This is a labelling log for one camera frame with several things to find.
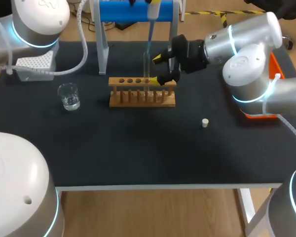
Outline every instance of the blue pipette holder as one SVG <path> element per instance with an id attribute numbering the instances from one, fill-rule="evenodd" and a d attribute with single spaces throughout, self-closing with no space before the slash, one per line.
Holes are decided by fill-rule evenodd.
<path id="1" fill-rule="evenodd" d="M 97 50 L 99 61 L 99 74 L 105 75 L 109 56 L 109 46 L 106 37 L 104 22 L 148 22 L 148 4 L 145 1 L 137 1 L 130 6 L 129 1 L 100 1 L 93 0 L 94 25 L 97 38 Z M 163 0 L 160 5 L 157 22 L 171 22 L 169 46 L 171 39 L 178 34 L 179 0 Z"/>

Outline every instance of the test tube rack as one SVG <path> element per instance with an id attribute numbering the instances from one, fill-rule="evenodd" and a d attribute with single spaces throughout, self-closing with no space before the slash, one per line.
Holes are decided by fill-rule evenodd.
<path id="1" fill-rule="evenodd" d="M 145 78 L 109 78 L 113 88 L 110 107 L 175 107 L 175 81 L 160 86 L 156 81 Z M 136 89 L 149 87 L 150 91 Z"/>

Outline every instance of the black table mat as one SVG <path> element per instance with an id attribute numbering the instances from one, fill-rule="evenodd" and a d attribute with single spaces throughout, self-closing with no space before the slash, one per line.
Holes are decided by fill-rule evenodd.
<path id="1" fill-rule="evenodd" d="M 278 120 L 246 119 L 220 68 L 182 74 L 175 108 L 109 108 L 108 77 L 142 77 L 146 47 L 110 45 L 106 76 L 98 75 L 95 43 L 88 44 L 81 70 L 54 81 L 0 76 L 0 132 L 37 146 L 56 186 L 281 183 L 296 169 L 294 135 Z M 151 54 L 166 45 L 154 42 Z M 295 77 L 285 50 L 276 56 L 286 77 Z M 81 57 L 79 42 L 61 42 L 57 70 Z M 81 107 L 75 112 L 66 112 L 57 97 L 64 82 L 78 86 Z M 296 128 L 296 116 L 285 117 Z M 203 118 L 209 119 L 206 129 Z"/>

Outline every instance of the small glass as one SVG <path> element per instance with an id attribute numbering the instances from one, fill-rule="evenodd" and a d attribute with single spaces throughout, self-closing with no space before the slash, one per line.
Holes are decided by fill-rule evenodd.
<path id="1" fill-rule="evenodd" d="M 80 107 L 80 99 L 78 95 L 78 88 L 76 84 L 66 83 L 58 88 L 58 95 L 68 111 L 76 110 Z"/>

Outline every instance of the white cable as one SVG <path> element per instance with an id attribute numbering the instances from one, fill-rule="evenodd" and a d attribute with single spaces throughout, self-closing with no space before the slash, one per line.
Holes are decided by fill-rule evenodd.
<path id="1" fill-rule="evenodd" d="M 293 132 L 296 136 L 296 129 L 281 115 L 277 115 L 277 117 Z"/>
<path id="2" fill-rule="evenodd" d="M 6 32 L 6 30 L 3 27 L 1 22 L 0 22 L 0 32 L 2 34 L 4 43 L 5 43 L 7 51 L 8 51 L 8 65 L 6 67 L 6 73 L 8 75 L 12 75 L 13 74 L 13 70 L 12 70 L 12 58 L 13 58 L 12 57 L 12 47 L 11 47 L 10 41 L 8 40 L 7 32 Z"/>
<path id="3" fill-rule="evenodd" d="M 268 86 L 265 96 L 263 98 L 263 103 L 262 103 L 262 113 L 265 116 L 268 116 L 268 114 L 266 113 L 266 104 L 267 104 L 267 100 L 269 98 L 269 96 L 272 94 L 275 83 L 277 82 L 278 79 L 281 78 L 281 74 L 277 73 L 275 74 L 275 78 L 273 79 L 273 81 L 270 83 L 270 85 Z"/>
<path id="4" fill-rule="evenodd" d="M 85 62 L 87 61 L 87 57 L 88 57 L 88 46 L 87 46 L 87 42 L 85 40 L 85 36 L 83 33 L 83 28 L 82 28 L 82 23 L 81 23 L 82 10 L 83 10 L 83 7 L 87 1 L 88 0 L 81 1 L 81 3 L 79 4 L 78 10 L 77 10 L 77 15 L 76 15 L 79 34 L 81 37 L 82 48 L 83 48 L 83 57 L 82 57 L 81 62 L 77 66 L 75 66 L 74 68 L 71 68 L 69 70 L 62 71 L 62 72 L 50 72 L 50 71 L 44 71 L 44 70 L 40 70 L 40 69 L 21 67 L 21 66 L 12 66 L 12 69 L 18 70 L 18 71 L 27 71 L 27 72 L 37 73 L 37 74 L 50 75 L 50 76 L 66 75 L 66 74 L 73 73 L 73 72 L 77 71 L 78 69 L 80 69 L 85 64 Z M 6 68 L 7 68 L 7 66 L 0 66 L 0 70 L 5 70 Z"/>

